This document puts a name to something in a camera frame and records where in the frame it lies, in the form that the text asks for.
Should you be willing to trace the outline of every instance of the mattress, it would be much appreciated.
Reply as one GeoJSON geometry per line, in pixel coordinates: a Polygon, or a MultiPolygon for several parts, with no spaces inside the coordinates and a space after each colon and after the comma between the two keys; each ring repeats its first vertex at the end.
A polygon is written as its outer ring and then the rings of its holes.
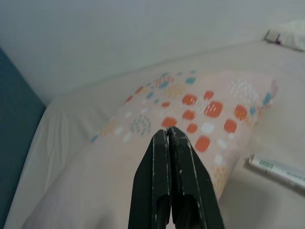
{"type": "Polygon", "coordinates": [[[275,105],[256,127],[220,199],[227,229],[303,228],[305,198],[287,186],[245,168],[254,153],[305,165],[305,56],[265,42],[251,42],[164,62],[115,76],[55,99],[44,113],[30,147],[5,229],[19,229],[73,152],[89,144],[118,111],[130,91],[164,72],[244,70],[274,75],[275,105]]]}

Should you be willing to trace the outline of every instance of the teal wall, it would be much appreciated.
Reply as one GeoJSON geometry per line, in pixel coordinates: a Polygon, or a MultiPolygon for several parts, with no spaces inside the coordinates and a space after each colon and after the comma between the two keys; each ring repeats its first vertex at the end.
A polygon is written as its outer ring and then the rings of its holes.
{"type": "Polygon", "coordinates": [[[44,105],[0,49],[0,228],[3,228],[44,105]]]}

